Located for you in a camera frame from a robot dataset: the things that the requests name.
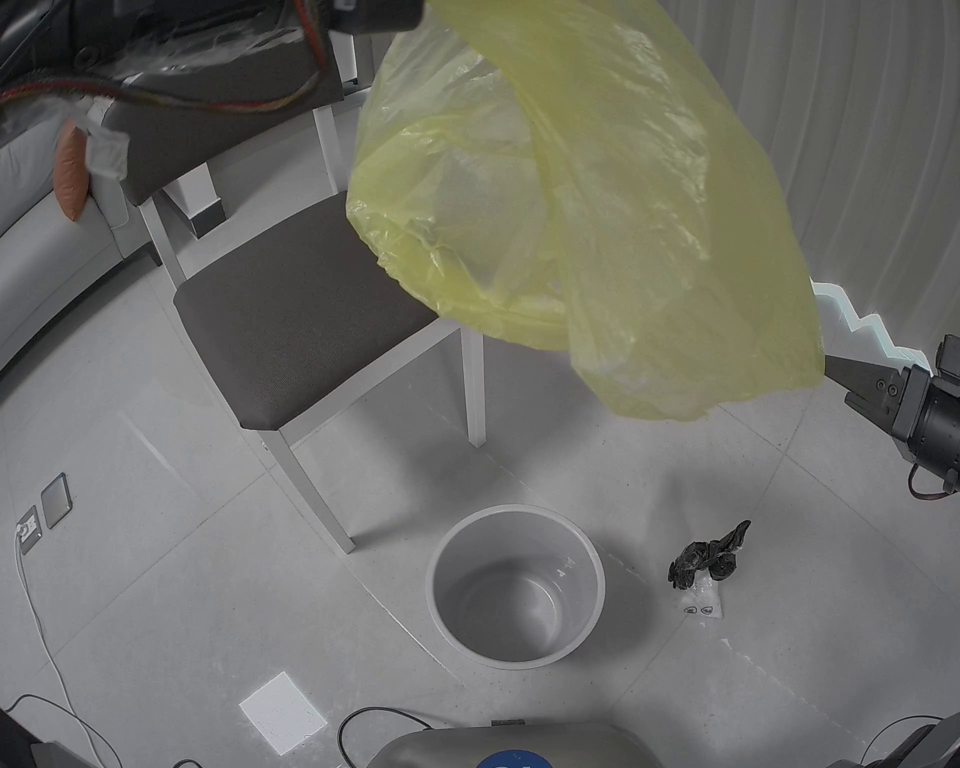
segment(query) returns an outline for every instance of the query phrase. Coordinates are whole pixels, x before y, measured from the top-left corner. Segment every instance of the crumpled black plastic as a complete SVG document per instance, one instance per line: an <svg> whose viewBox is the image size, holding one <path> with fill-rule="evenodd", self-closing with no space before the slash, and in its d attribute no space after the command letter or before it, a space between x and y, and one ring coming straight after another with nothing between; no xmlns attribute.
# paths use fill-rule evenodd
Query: crumpled black plastic
<svg viewBox="0 0 960 768"><path fill-rule="evenodd" d="M730 576L736 570L735 553L743 546L750 522L744 520L720 540L688 544L667 571L666 578L673 583L673 589L690 589L698 570L709 570L715 582Z"/></svg>

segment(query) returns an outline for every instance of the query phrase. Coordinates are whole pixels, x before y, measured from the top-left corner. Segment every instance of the orange pillow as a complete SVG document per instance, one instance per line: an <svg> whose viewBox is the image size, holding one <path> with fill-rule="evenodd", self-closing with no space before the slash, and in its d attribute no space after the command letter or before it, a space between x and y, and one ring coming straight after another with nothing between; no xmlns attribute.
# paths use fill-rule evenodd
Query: orange pillow
<svg viewBox="0 0 960 768"><path fill-rule="evenodd" d="M86 134L68 118L60 131L54 153L54 196L66 217L75 222L84 212L90 173L86 170Z"/></svg>

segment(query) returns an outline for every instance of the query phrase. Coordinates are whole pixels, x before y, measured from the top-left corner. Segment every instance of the sofa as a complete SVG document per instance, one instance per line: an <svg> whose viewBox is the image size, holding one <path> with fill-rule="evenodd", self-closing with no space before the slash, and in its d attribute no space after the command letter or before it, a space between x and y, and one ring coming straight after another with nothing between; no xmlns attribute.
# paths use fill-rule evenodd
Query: sofa
<svg viewBox="0 0 960 768"><path fill-rule="evenodd" d="M82 107L94 119L106 108ZM115 180L91 175L80 218L64 215L53 193L62 122L47 119L0 147L0 370L100 277L153 248Z"/></svg>

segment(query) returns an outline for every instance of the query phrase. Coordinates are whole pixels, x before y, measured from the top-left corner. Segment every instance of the chair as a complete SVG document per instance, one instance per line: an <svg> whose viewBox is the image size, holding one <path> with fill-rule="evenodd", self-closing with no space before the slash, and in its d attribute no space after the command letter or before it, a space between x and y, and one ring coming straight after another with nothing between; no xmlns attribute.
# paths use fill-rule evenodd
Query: chair
<svg viewBox="0 0 960 768"><path fill-rule="evenodd" d="M277 90L289 89L289 78L283 78L284 85ZM326 532L349 553L354 548L353 540L291 446L458 330L468 439L473 445L482 445L486 440L483 336L438 318L407 294L380 269L354 232L345 211L348 171L329 106L342 94L327 91L325 96L317 96L324 103L313 105L313 115L335 194L274 225L190 277L170 244L154 195L208 156L192 149L195 142L184 142L175 160L165 158L164 170L159 173L145 150L151 137L164 135L157 121L169 120L169 116L152 108L114 105L105 117L105 125L131 135L125 192L143 214L177 289L174 305L210 376L240 426L260 435ZM257 93L244 98L269 95ZM225 96L240 97L235 93ZM192 130L203 132L216 132L217 124L233 119L205 114L201 123L196 113L190 117L195 121ZM138 143L140 128L147 136L144 143ZM236 126L231 129L239 140L247 137ZM156 149L156 138L153 143ZM134 147L139 152L136 156Z"/></svg>

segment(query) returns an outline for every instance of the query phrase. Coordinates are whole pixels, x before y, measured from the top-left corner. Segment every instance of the white chair frame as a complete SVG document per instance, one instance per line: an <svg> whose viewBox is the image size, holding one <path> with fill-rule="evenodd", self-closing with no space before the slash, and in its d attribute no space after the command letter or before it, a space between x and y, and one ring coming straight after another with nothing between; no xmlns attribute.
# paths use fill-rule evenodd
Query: white chair frame
<svg viewBox="0 0 960 768"><path fill-rule="evenodd" d="M337 194L347 188L348 168L340 152L340 140L333 120L333 111L330 107L316 108L313 110L313 117L324 155L327 177L333 193ZM156 252L166 268L167 275L173 281L174 287L179 288L186 280L186 275L170 243L170 237L160 220L159 213L156 210L155 198L149 198L139 209L156 246ZM258 431L263 444L274 455L276 463L303 497L303 501L317 516L337 546L347 554L355 546L353 540L347 535L344 527L330 510L317 487L307 476L300 461L294 455L292 446L309 435L314 429L345 410L351 403L365 395L392 373L399 371L407 363L415 360L457 330L460 331L464 363L467 437L473 445L480 447L487 440L483 335L445 318L433 321L430 325L400 342L278 430Z"/></svg>

